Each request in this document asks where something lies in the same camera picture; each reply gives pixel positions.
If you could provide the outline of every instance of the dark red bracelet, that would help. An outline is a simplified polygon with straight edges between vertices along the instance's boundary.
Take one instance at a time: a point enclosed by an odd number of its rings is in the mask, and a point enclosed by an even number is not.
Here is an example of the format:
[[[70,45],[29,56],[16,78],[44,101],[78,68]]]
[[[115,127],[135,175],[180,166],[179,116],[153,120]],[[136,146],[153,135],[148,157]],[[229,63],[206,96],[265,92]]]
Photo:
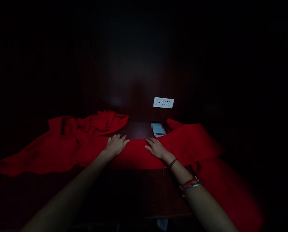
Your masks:
[[[171,169],[172,165],[177,161],[177,159],[173,160],[170,165],[169,165],[169,169]]]

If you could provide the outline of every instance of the wall outlet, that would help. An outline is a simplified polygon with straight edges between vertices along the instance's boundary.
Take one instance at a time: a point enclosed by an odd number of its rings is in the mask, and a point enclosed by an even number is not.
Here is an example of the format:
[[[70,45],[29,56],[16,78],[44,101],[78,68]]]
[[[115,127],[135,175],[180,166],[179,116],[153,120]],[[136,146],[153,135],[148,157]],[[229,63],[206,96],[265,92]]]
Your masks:
[[[155,97],[154,107],[173,108],[174,99]]]

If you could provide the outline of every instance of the dark wooden surface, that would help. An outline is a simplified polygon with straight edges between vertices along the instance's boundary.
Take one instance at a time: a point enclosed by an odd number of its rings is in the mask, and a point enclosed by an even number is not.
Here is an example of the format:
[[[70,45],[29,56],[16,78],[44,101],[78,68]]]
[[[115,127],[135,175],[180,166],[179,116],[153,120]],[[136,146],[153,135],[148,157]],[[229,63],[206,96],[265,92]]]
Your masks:
[[[116,134],[130,139],[153,136],[150,123],[128,122]],[[21,228],[83,168],[64,173],[23,173],[0,178],[0,230]],[[86,198],[75,224],[191,216],[168,170],[105,169]]]

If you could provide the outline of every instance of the left hand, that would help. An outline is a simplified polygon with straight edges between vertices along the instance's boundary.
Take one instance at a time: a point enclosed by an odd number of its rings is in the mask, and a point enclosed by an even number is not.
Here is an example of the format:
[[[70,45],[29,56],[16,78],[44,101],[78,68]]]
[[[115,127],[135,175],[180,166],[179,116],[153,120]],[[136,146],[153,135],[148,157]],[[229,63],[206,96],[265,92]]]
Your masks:
[[[119,155],[125,148],[126,144],[130,141],[125,140],[126,137],[127,135],[124,135],[122,138],[120,138],[120,135],[113,135],[113,138],[109,137],[104,151],[108,152],[112,158]]]

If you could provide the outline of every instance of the blurred object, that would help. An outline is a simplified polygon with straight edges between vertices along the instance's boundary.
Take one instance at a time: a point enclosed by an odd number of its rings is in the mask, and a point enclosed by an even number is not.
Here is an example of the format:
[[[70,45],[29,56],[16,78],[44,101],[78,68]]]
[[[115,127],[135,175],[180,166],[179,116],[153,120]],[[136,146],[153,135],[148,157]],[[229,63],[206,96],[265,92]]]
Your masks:
[[[163,128],[163,125],[157,122],[151,123],[151,128],[153,129],[154,136],[156,138],[166,135],[166,131]]]

